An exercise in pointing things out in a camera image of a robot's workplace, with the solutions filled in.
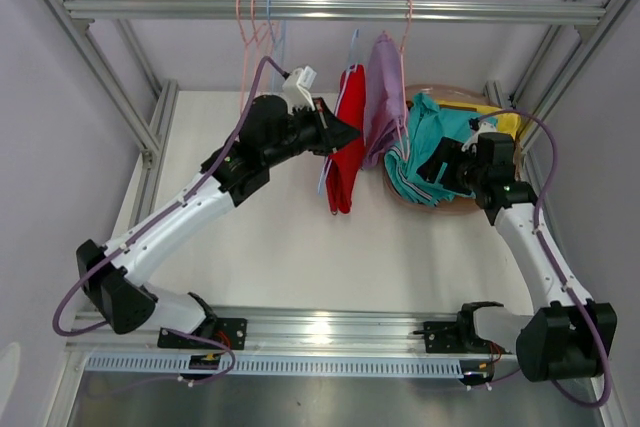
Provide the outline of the red trousers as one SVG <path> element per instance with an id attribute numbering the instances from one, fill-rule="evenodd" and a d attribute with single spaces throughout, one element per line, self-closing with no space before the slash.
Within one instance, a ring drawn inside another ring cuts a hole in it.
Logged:
<path id="1" fill-rule="evenodd" d="M 324 186 L 329 210 L 333 215 L 349 214 L 357 174 L 362 166 L 365 146 L 362 137 L 366 104 L 365 68 L 362 64 L 348 67 L 340 78 L 340 91 L 334 114 L 356 127 L 361 137 L 336 154 L 329 156 L 324 168 Z"/>

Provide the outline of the purple trousers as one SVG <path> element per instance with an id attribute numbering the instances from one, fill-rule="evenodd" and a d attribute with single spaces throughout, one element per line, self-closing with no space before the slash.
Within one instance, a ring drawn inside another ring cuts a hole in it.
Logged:
<path id="1" fill-rule="evenodd" d="M 402 57 L 386 32 L 382 32 L 373 44 L 365 80 L 362 168 L 369 170 L 400 141 L 407 118 Z"/>

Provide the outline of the yellow trousers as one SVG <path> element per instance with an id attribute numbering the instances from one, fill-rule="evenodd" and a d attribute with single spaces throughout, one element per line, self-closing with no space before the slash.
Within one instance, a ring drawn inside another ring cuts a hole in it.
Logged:
<path id="1" fill-rule="evenodd" d="M 521 121 L 519 116 L 511 111 L 501 113 L 501 109 L 496 106 L 474 100 L 437 99 L 436 102 L 444 109 L 476 114 L 478 117 L 482 117 L 481 125 L 491 124 L 496 132 L 508 134 L 514 141 L 517 141 Z"/>

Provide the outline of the blue hanger of teal trousers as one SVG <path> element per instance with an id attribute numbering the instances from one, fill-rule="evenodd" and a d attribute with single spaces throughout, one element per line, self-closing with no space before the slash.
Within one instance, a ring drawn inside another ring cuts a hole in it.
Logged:
<path id="1" fill-rule="evenodd" d="M 282 66 L 286 51 L 287 22 L 272 16 L 273 0 L 266 0 L 266 21 L 271 39 L 270 56 Z"/>

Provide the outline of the pink hanger of yellow trousers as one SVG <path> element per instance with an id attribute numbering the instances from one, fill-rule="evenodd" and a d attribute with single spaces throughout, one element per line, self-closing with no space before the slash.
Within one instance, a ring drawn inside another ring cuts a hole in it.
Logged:
<path id="1" fill-rule="evenodd" d="M 235 15 L 236 15 L 236 23 L 239 29 L 239 34 L 243 46 L 243 57 L 242 57 L 242 76 L 241 76 L 241 84 L 240 84 L 240 112 L 243 112 L 245 106 L 245 94 L 247 88 L 247 75 L 248 75 L 248 62 L 249 62 L 249 54 L 253 45 L 258 43 L 257 36 L 259 33 L 259 28 L 256 25 L 255 19 L 255 0 L 249 0 L 248 7 L 248 22 L 251 26 L 251 32 L 247 33 L 245 30 L 245 23 L 243 20 L 243 0 L 235 1 Z"/>

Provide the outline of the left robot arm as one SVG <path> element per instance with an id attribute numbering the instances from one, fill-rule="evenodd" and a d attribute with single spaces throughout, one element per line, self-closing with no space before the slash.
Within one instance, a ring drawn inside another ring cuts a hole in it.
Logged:
<path id="1" fill-rule="evenodd" d="M 118 335 L 154 326 L 180 332 L 192 347 L 215 336 L 217 316 L 197 294 L 153 287 L 155 270 L 208 223 L 240 206 L 270 180 L 271 168 L 305 152 L 328 157 L 360 138 L 316 97 L 289 108 L 277 95 L 255 98 L 228 142 L 171 201 L 118 238 L 76 251 L 82 290 Z"/>

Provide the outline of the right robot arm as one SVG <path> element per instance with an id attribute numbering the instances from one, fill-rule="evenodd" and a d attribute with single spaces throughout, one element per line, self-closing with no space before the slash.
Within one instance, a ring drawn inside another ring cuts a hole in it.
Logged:
<path id="1" fill-rule="evenodd" d="M 530 184 L 515 177 L 511 136 L 485 132 L 462 143 L 440 140 L 418 168 L 428 181 L 472 194 L 509 248 L 525 280 L 534 312 L 517 315 L 495 302 L 464 305 L 456 342 L 478 351 L 489 341 L 514 354 L 531 382 L 610 379 L 609 352 L 617 315 L 598 303 L 562 257 Z"/>

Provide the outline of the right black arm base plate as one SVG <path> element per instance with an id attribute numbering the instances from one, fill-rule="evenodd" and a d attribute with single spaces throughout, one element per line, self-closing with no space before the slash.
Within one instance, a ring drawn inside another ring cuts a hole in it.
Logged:
<path id="1" fill-rule="evenodd" d="M 515 353 L 496 341 L 481 338 L 470 321 L 425 321 L 412 332 L 422 339 L 430 354 L 507 354 Z"/>

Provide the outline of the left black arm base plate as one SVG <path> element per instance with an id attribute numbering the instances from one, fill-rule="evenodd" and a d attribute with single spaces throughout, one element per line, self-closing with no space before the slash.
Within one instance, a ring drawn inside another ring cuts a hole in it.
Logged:
<path id="1" fill-rule="evenodd" d="M 243 350 L 247 339 L 248 321 L 245 318 L 218 318 L 216 322 L 206 320 L 192 336 L 205 338 L 223 344 L 232 350 Z M 192 340 L 162 329 L 157 338 L 157 346 L 162 349 L 197 350 L 210 348 L 202 341 Z"/>

